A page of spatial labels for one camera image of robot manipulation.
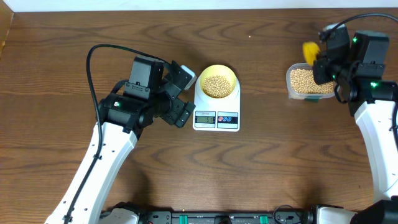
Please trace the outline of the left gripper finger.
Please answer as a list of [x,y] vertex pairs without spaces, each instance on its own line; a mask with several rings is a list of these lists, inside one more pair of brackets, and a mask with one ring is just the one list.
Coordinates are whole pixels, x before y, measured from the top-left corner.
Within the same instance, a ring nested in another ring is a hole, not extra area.
[[182,100],[177,98],[174,101],[172,108],[174,125],[178,128],[184,127],[194,109],[195,105],[191,101],[184,103]]
[[169,75],[169,93],[171,95],[179,95],[188,83],[188,79],[186,78],[187,74],[181,69],[181,66],[173,60],[169,65]]

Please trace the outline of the yellow measuring scoop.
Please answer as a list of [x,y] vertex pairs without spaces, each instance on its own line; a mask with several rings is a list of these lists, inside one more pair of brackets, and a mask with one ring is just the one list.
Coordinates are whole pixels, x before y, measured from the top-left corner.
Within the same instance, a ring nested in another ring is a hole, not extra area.
[[305,61],[313,66],[314,61],[317,59],[317,55],[320,53],[320,48],[315,42],[304,42],[302,44],[302,51]]

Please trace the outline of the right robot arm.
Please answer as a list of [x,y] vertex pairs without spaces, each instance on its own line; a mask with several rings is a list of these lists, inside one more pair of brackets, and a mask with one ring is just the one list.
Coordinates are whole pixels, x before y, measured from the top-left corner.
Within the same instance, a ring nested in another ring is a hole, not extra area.
[[389,37],[358,30],[350,37],[343,24],[320,32],[326,49],[313,61],[317,84],[335,82],[336,99],[349,106],[366,146],[374,203],[360,212],[316,205],[304,223],[397,223],[397,83],[383,80]]

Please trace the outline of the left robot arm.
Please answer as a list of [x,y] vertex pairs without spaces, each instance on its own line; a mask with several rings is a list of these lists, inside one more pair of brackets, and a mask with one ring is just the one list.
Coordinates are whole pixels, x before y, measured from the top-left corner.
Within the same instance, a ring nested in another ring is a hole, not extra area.
[[124,160],[155,118],[184,127],[195,105],[179,99],[196,80],[176,62],[136,57],[131,75],[99,102],[99,117],[88,150],[61,202],[47,223],[98,223]]

